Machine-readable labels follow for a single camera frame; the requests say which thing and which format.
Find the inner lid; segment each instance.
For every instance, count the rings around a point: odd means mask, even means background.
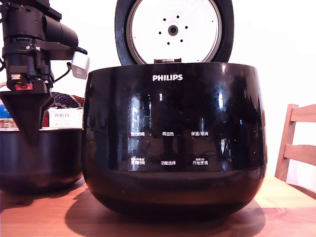
[[[222,35],[213,0],[137,0],[127,20],[128,47],[138,64],[155,59],[210,62]]]

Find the red part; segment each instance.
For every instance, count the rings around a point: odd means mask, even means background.
[[[27,86],[15,85],[15,90],[33,90],[33,84],[27,84]]]

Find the table surface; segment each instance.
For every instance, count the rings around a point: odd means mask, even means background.
[[[273,176],[243,210],[221,223],[157,223],[116,214],[84,180],[46,197],[1,193],[1,237],[316,237],[316,200]]]

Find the wooden slat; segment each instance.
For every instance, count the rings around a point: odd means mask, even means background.
[[[316,105],[296,108],[292,110],[292,122],[316,122]]]
[[[286,145],[284,157],[316,165],[316,146]]]
[[[283,135],[280,145],[280,151],[278,154],[277,165],[276,165],[276,174],[275,177],[286,182],[288,166],[289,166],[289,159],[284,159],[284,152],[286,144],[292,144],[294,139],[294,131],[295,131],[295,124],[291,122],[291,114],[292,110],[298,108],[298,105],[288,105]]]

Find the black bowl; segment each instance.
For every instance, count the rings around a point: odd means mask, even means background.
[[[109,209],[140,218],[221,218],[263,182],[264,110],[254,67],[154,64],[89,74],[83,175]]]
[[[44,128],[30,145],[18,129],[0,131],[0,190],[43,194],[66,188],[82,177],[82,129]]]

